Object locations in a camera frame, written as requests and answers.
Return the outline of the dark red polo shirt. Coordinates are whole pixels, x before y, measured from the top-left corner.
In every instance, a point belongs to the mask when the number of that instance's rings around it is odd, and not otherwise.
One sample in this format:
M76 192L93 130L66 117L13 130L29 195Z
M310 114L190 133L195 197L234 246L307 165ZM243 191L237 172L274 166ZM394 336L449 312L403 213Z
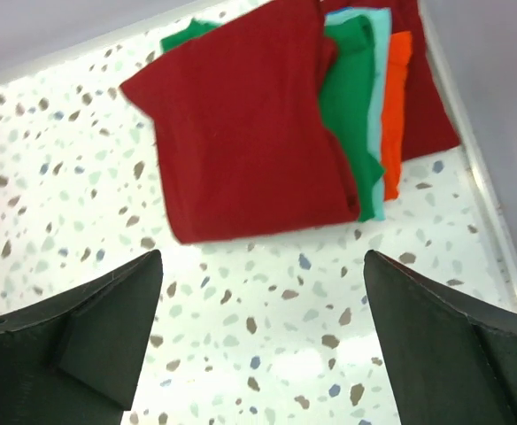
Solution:
M181 243L352 221L351 168L318 96L336 59L317 1L270 1L124 81L153 123L166 215Z

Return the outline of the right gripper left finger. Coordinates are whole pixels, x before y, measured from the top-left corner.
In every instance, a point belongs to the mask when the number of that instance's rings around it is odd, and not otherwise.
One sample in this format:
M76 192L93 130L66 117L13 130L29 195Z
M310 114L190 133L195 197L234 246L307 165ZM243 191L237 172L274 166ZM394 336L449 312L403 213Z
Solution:
M0 425L120 423L163 281L161 253L0 315Z

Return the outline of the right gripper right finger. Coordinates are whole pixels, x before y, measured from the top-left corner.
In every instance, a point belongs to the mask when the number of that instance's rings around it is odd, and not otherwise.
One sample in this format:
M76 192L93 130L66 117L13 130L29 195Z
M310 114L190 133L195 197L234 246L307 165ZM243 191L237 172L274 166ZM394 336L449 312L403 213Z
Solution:
M517 424L517 313L378 252L364 281L404 424Z

